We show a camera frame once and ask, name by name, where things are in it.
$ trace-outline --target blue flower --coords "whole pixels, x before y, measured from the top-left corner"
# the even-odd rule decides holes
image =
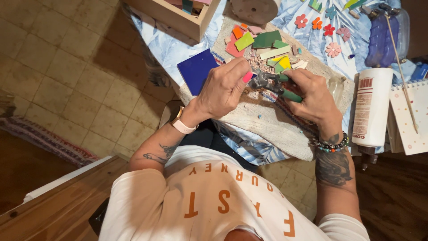
[[[330,20],[333,20],[333,18],[336,16],[336,14],[337,14],[337,11],[336,11],[336,9],[335,9],[335,7],[334,6],[332,6],[332,7],[330,7],[330,8],[328,8],[328,9],[326,9],[325,10],[325,12],[327,13],[326,15],[325,15],[325,17],[326,18],[329,18]]]

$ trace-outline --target bottle label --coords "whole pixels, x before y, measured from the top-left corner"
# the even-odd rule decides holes
[[[364,139],[369,126],[370,106],[372,104],[373,78],[360,79],[355,106],[354,129],[352,137]]]

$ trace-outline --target wooden stick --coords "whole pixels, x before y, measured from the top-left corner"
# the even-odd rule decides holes
[[[394,46],[395,57],[397,59],[398,68],[400,69],[401,79],[404,85],[404,96],[406,97],[407,106],[409,107],[410,116],[412,117],[412,121],[413,121],[413,126],[415,127],[416,134],[418,134],[418,127],[416,125],[415,116],[413,115],[412,104],[410,103],[410,100],[409,100],[409,93],[407,93],[407,84],[404,81],[404,75],[403,75],[403,71],[401,70],[400,60],[398,59],[398,53],[397,53],[397,48],[395,46],[394,36],[392,35],[391,25],[389,24],[389,17],[386,14],[385,14],[385,17],[386,17],[386,22],[388,23],[389,33],[391,34],[392,45]]]

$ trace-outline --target tattoo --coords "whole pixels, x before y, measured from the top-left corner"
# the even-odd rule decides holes
[[[329,143],[338,143],[339,134],[328,140]],[[317,149],[315,154],[315,176],[322,184],[333,187],[343,186],[352,179],[349,172],[349,160],[346,149],[338,152],[325,152]]]
[[[179,140],[175,145],[173,146],[162,146],[159,144],[159,146],[163,149],[163,152],[165,153],[164,157],[160,157],[153,153],[146,153],[143,154],[143,157],[149,160],[154,160],[159,162],[160,164],[164,164],[171,158],[172,154],[174,154],[174,151],[177,149],[178,145],[180,145],[181,140]]]

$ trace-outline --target tile floor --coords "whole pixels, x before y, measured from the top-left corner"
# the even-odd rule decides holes
[[[139,38],[119,0],[0,0],[0,88],[25,116],[104,157],[130,157],[156,129],[173,89],[148,83]],[[263,166],[309,219],[315,163]]]

